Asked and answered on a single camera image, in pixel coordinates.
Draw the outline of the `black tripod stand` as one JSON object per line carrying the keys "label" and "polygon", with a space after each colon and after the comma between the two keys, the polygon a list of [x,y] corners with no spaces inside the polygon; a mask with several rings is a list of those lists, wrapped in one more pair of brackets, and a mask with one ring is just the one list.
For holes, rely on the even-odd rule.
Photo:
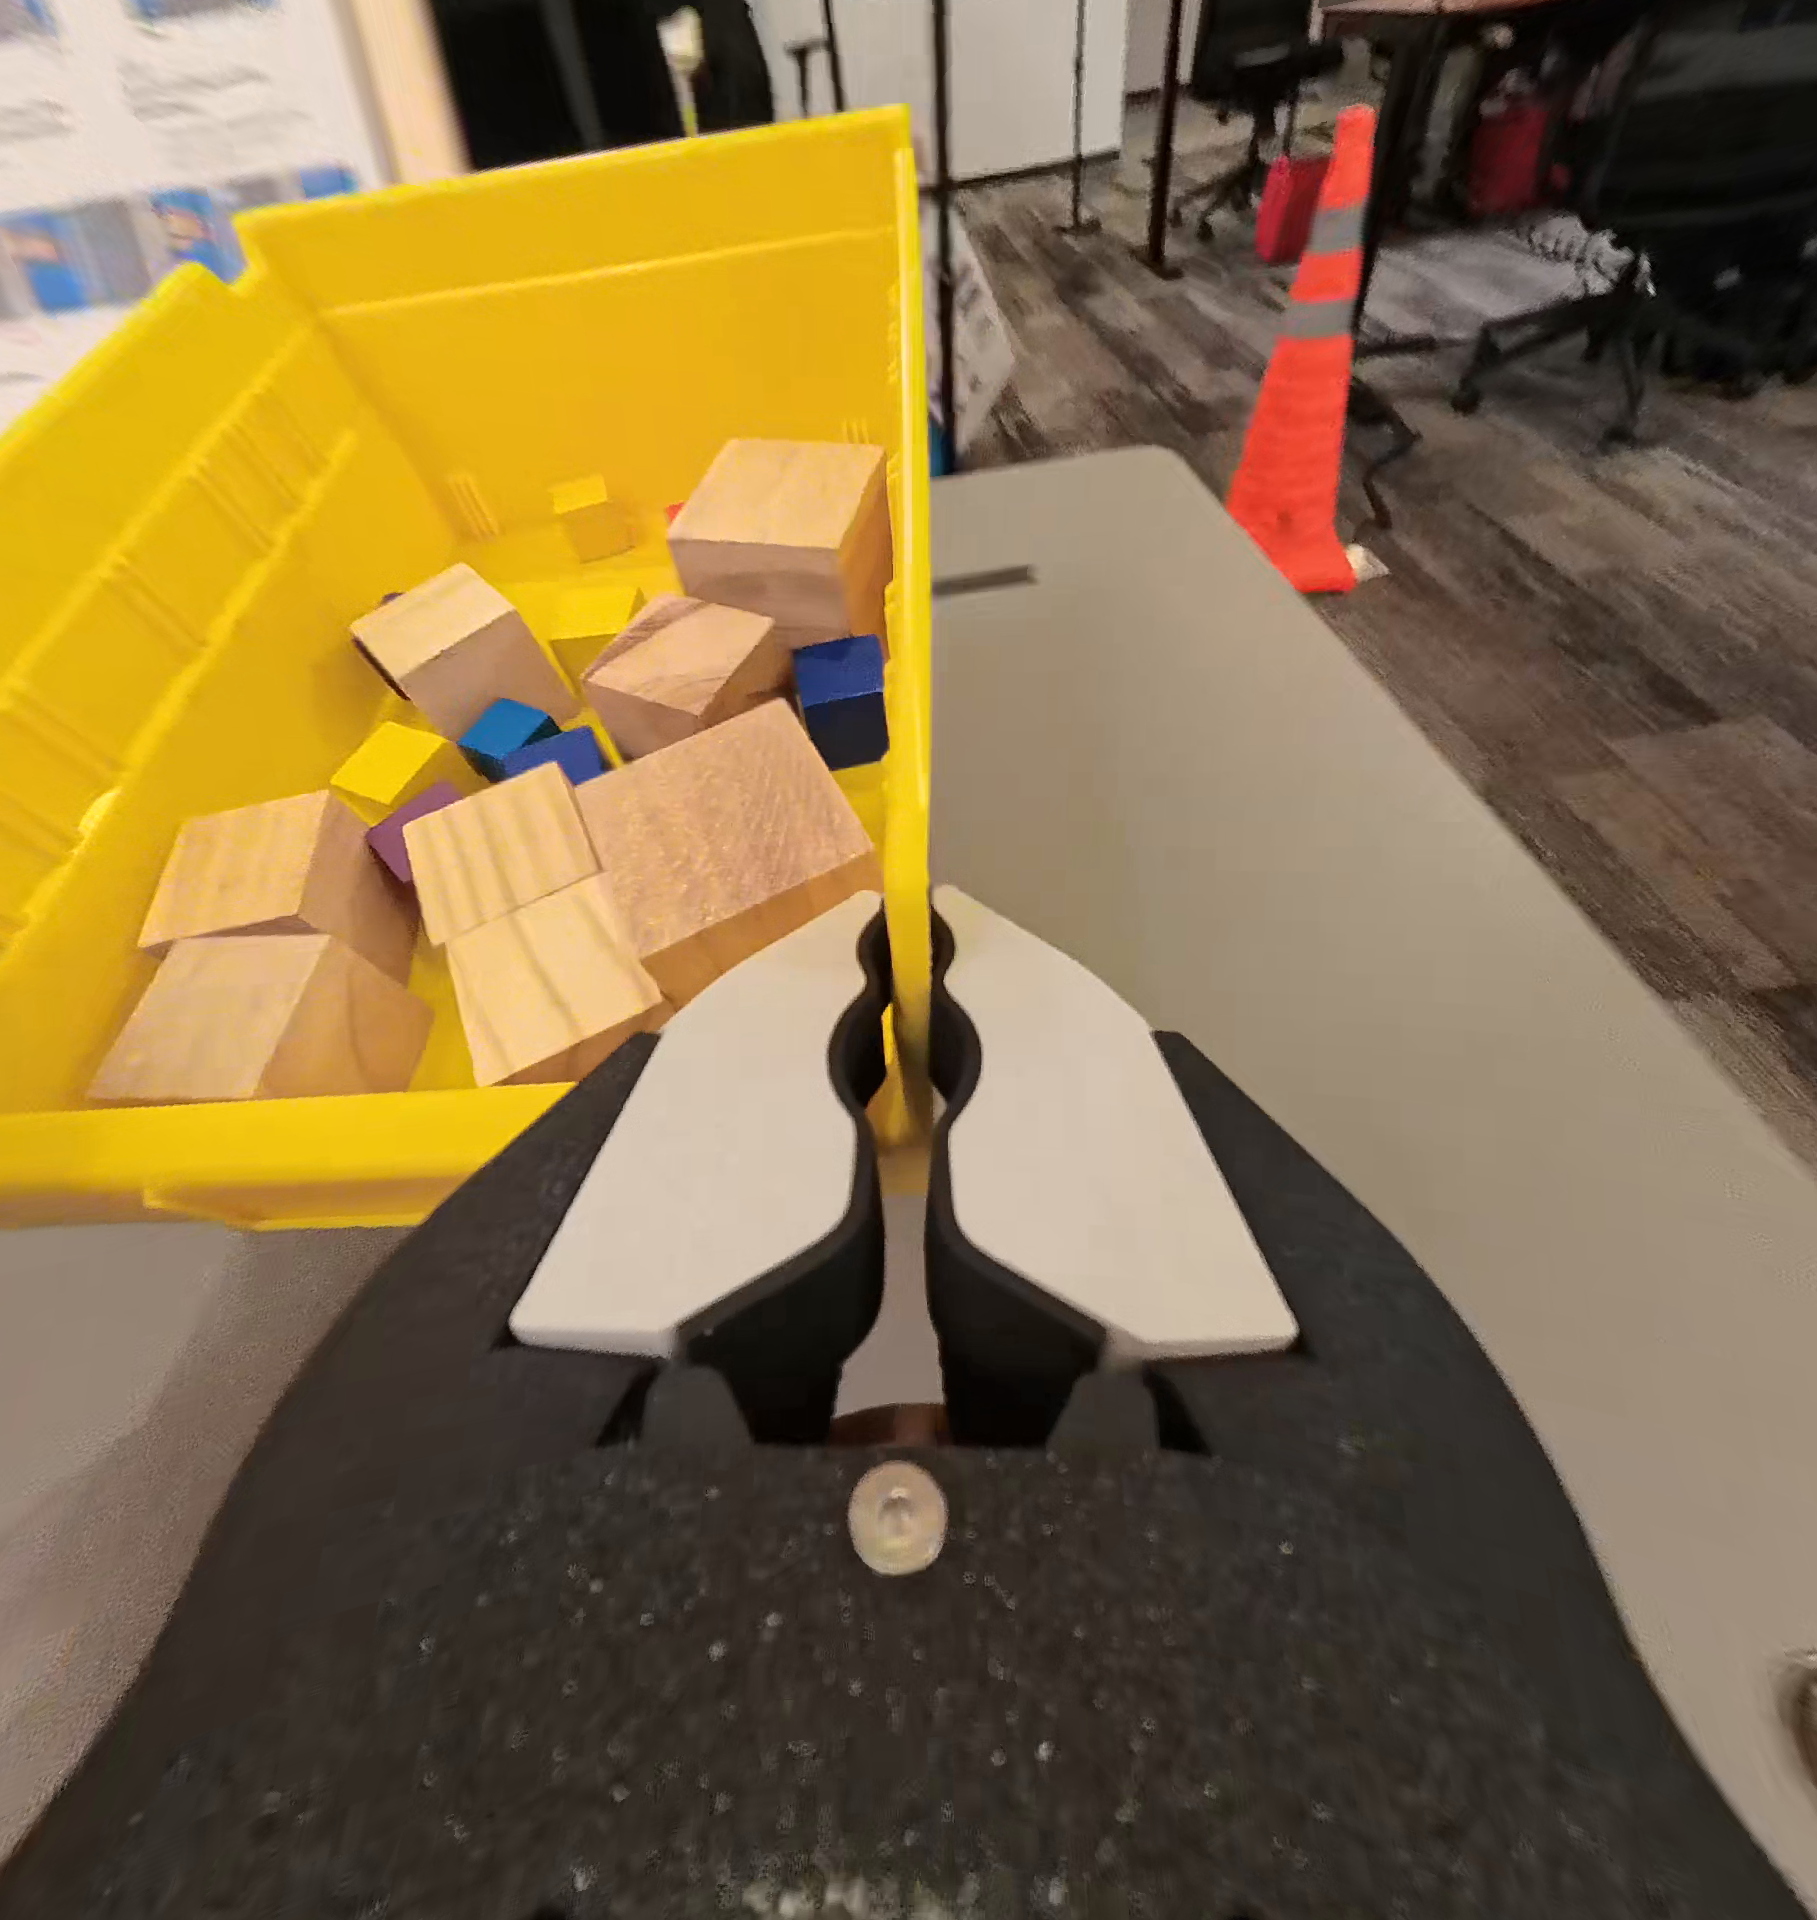
{"label": "black tripod stand", "polygon": [[931,477],[956,472],[961,464],[961,397],[956,349],[956,260],[954,260],[954,174],[953,174],[953,99],[950,99],[950,5],[930,3],[930,75],[933,116],[933,174],[930,205],[935,215],[935,299],[938,299],[938,376],[930,392],[930,466]]}

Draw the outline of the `orange traffic cone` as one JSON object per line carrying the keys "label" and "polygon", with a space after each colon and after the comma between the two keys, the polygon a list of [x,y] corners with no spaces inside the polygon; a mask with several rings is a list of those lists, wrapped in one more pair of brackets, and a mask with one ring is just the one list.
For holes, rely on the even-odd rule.
{"label": "orange traffic cone", "polygon": [[1352,317],[1375,159],[1375,109],[1342,109],[1304,249],[1224,495],[1231,521],[1306,596],[1349,593],[1335,531]]}

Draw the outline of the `white printed sheet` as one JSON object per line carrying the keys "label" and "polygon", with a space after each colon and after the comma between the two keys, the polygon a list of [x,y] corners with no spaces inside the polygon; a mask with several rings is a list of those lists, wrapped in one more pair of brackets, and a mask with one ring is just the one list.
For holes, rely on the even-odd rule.
{"label": "white printed sheet", "polygon": [[946,223],[950,251],[950,373],[940,376],[953,402],[950,440],[956,456],[989,430],[1016,373],[1016,344],[989,270],[958,217]]}

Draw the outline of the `pile of mixed wooden cubes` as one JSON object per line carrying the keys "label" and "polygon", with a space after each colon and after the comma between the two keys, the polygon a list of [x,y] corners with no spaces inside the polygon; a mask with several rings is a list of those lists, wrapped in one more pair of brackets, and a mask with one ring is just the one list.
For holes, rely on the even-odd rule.
{"label": "pile of mixed wooden cubes", "polygon": [[732,439],[665,512],[671,589],[568,674],[469,564],[350,625],[408,710],[329,787],[187,820],[98,1106],[401,1093],[437,969],[477,1090],[585,1078],[879,887],[838,774],[889,754],[889,460]]}

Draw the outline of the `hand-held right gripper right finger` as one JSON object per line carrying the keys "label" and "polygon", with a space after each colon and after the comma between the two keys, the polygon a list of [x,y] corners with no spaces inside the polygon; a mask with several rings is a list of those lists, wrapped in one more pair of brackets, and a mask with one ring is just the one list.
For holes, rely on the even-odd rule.
{"label": "hand-held right gripper right finger", "polygon": [[1152,1024],[967,893],[931,900],[924,1267],[953,1442],[1039,1449],[1086,1378],[1296,1348]]}

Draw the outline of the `red bag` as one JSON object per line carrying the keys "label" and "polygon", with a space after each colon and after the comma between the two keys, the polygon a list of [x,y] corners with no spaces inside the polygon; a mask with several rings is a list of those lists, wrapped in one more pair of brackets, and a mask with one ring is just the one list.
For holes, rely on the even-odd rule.
{"label": "red bag", "polygon": [[1464,205],[1472,223],[1505,221],[1542,204],[1552,125],[1552,100],[1534,91],[1482,104],[1472,128],[1464,185]]}
{"label": "red bag", "polygon": [[1255,205],[1255,256],[1270,269],[1299,265],[1327,177],[1330,154],[1279,156]]}

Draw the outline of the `black office chair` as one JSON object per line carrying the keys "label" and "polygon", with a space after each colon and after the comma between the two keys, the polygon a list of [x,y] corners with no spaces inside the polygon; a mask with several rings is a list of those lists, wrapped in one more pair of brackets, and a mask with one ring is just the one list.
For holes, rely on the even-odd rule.
{"label": "black office chair", "polygon": [[1234,167],[1175,202],[1171,221],[1182,226],[1195,213],[1195,237],[1207,244],[1224,208],[1247,213],[1270,165],[1263,148],[1277,135],[1292,136],[1301,89],[1337,71],[1342,62],[1339,43],[1315,33],[1310,3],[1201,5],[1188,92],[1220,121],[1245,116],[1249,143]]}
{"label": "black office chair", "polygon": [[1578,337],[1615,370],[1604,446],[1635,445],[1651,372],[1749,398],[1817,361],[1817,5],[1651,5],[1550,149],[1555,213],[1621,266],[1484,326],[1449,402]]}

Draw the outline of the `wooden board with instruction poster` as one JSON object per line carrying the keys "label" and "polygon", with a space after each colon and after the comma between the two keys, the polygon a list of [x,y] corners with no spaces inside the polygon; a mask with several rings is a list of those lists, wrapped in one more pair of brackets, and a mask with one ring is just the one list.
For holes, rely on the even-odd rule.
{"label": "wooden board with instruction poster", "polygon": [[0,3],[0,431],[255,208],[471,159],[420,3]]}

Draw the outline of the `yellow plastic box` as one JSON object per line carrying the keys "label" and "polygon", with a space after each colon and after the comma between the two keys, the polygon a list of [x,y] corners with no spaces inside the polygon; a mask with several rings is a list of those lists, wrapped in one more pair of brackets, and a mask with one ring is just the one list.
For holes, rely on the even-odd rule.
{"label": "yellow plastic box", "polygon": [[930,468],[905,109],[239,221],[0,437],[0,1228],[404,1228],[557,1098],[476,1090],[436,950],[404,1093],[160,1109],[87,1090],[156,960],[183,824],[323,794],[401,702],[351,623],[471,564],[561,637],[673,579],[732,439],[887,456],[891,752],[841,785],[895,941],[883,1146],[925,1134]]}

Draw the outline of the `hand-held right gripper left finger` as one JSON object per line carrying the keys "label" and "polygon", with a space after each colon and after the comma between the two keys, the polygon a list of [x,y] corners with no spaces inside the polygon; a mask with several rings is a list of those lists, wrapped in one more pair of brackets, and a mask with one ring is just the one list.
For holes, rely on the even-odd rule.
{"label": "hand-held right gripper left finger", "polygon": [[819,1446],[886,1291],[868,1101],[878,894],[730,968],[655,1036],[508,1316],[523,1348],[705,1367],[753,1439]]}

